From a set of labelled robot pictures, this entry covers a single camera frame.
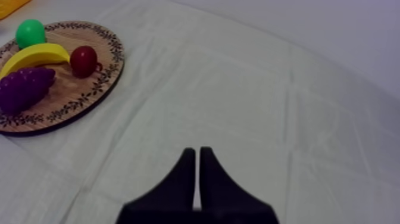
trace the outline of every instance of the yellow object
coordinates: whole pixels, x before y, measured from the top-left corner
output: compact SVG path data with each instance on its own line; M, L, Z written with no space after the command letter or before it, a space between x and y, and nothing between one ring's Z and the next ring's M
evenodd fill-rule
M14 54L3 66L0 79L23 67L34 67L41 64L61 63L64 61L69 63L70 55L61 45L38 43Z
M0 20L7 17L30 0L0 0Z

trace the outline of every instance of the table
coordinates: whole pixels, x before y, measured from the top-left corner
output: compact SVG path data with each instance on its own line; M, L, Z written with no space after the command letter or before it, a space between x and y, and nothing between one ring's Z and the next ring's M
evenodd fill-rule
M0 43L27 18L106 26L126 61L84 118L0 136L1 223L114 223L204 145L282 223L399 223L400 103L346 69L170 1L33 0L1 21Z

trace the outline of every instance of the purple grapes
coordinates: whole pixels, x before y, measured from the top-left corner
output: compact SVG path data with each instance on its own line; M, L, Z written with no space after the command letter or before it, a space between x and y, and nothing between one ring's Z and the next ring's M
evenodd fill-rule
M0 80L0 109L17 115L42 100L54 83L55 71L44 67L23 68Z

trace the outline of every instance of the red apple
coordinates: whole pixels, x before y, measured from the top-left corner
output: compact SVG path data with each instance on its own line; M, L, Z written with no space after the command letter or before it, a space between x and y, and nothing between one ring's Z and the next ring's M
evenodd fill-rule
M96 51L91 46L80 46L72 52L70 64L76 77L89 77L96 70Z

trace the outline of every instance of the white wall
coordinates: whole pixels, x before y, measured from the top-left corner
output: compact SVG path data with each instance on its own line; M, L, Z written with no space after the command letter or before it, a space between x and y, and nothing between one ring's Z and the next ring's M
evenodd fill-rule
M268 30L400 98L398 0L174 0Z

